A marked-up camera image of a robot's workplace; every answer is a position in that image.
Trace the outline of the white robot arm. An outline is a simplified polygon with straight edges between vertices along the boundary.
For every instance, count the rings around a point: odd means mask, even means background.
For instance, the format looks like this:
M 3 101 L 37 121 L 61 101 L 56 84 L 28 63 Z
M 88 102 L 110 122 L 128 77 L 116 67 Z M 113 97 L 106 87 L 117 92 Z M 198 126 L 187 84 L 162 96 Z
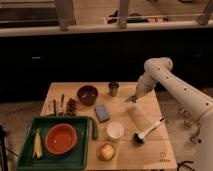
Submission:
M 143 97 L 159 82 L 200 124 L 195 171 L 213 171 L 213 98 L 171 73 L 173 62 L 168 57 L 151 58 L 144 63 L 135 95 Z

